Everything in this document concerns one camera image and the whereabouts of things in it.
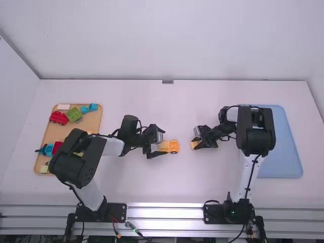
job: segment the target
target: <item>red toy block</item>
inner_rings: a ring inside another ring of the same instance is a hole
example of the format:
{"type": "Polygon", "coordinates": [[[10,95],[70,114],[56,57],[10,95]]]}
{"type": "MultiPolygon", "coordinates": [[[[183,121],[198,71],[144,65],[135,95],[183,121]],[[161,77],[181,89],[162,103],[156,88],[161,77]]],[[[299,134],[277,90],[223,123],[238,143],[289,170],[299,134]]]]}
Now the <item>red toy block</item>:
{"type": "Polygon", "coordinates": [[[50,116],[50,122],[58,123],[61,126],[66,125],[68,121],[69,119],[67,118],[65,113],[61,113],[58,110],[55,110],[50,116]]]}
{"type": "Polygon", "coordinates": [[[54,147],[53,147],[53,150],[52,150],[52,155],[54,155],[57,152],[57,150],[59,149],[59,147],[61,147],[62,143],[63,142],[55,142],[54,143],[54,147]]]}

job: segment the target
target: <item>orange toy car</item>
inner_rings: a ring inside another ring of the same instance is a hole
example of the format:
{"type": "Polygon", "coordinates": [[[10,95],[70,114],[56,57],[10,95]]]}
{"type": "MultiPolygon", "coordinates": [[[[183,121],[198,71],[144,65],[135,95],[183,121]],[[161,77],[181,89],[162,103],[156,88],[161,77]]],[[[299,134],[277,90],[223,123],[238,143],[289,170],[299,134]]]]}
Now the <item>orange toy car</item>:
{"type": "Polygon", "coordinates": [[[178,153],[180,151],[179,142],[177,140],[171,140],[170,142],[163,140],[163,142],[159,145],[158,150],[173,154],[178,153]]]}

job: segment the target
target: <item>metal frame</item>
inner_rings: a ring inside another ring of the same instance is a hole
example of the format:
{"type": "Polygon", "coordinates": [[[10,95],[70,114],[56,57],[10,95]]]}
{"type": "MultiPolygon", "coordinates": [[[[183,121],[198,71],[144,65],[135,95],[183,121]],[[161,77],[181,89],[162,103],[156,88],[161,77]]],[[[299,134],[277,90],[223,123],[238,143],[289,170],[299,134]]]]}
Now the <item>metal frame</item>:
{"type": "MultiPolygon", "coordinates": [[[[128,203],[127,220],[144,236],[235,237],[240,225],[206,225],[203,204],[128,203]]],[[[268,238],[324,239],[324,209],[255,208],[264,217],[268,238]]],[[[0,234],[64,234],[75,206],[1,205],[0,234]]],[[[117,224],[123,236],[136,234],[117,224]]],[[[72,234],[81,234],[75,223],[72,234]]],[[[85,223],[84,235],[114,235],[111,223],[85,223]]]]}

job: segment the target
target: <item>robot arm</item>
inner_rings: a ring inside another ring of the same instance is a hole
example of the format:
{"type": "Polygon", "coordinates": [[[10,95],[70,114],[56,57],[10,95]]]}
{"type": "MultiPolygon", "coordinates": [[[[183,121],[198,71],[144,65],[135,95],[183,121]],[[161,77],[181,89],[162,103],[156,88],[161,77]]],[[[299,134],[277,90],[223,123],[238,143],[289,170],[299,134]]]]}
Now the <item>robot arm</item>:
{"type": "Polygon", "coordinates": [[[197,126],[194,128],[195,138],[191,142],[193,149],[217,148],[217,141],[228,141],[232,133],[236,133],[236,146],[239,149],[239,180],[234,193],[228,193],[223,204],[204,205],[204,222],[206,224],[243,224],[249,234],[253,234],[252,222],[259,228],[259,239],[266,242],[263,229],[263,218],[255,216],[254,207],[250,203],[251,188],[255,184],[258,170],[265,156],[275,146],[275,131],[270,108],[255,106],[223,107],[218,118],[220,124],[214,128],[197,126]]]}
{"type": "Polygon", "coordinates": [[[152,145],[162,143],[164,132],[155,124],[142,127],[138,118],[132,115],[125,115],[121,127],[111,135],[88,134],[80,129],[70,132],[49,164],[49,171],[79,200],[75,213],[68,216],[64,242],[69,242],[74,222],[112,222],[117,216],[119,222],[125,222],[126,204],[108,203],[93,180],[100,158],[125,156],[135,148],[142,148],[147,158],[166,154],[152,148],[152,145]]]}

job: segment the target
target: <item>blue toy block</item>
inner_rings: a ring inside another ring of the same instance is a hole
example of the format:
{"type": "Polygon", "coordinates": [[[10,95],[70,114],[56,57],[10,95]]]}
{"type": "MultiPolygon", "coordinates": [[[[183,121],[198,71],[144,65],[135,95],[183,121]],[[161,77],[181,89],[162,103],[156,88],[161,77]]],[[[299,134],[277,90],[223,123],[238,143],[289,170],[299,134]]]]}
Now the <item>blue toy block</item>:
{"type": "Polygon", "coordinates": [[[81,107],[80,107],[80,111],[82,112],[83,115],[84,115],[84,114],[87,114],[87,113],[89,112],[88,108],[85,107],[85,106],[81,106],[81,107]]]}
{"type": "Polygon", "coordinates": [[[97,110],[97,109],[98,109],[97,104],[91,103],[91,104],[89,105],[89,111],[90,111],[90,112],[91,112],[91,111],[95,111],[95,110],[97,110]]]}
{"type": "Polygon", "coordinates": [[[53,157],[52,155],[52,151],[53,151],[53,148],[54,148],[54,144],[48,144],[45,148],[45,153],[46,153],[46,156],[47,157],[53,157]]]}

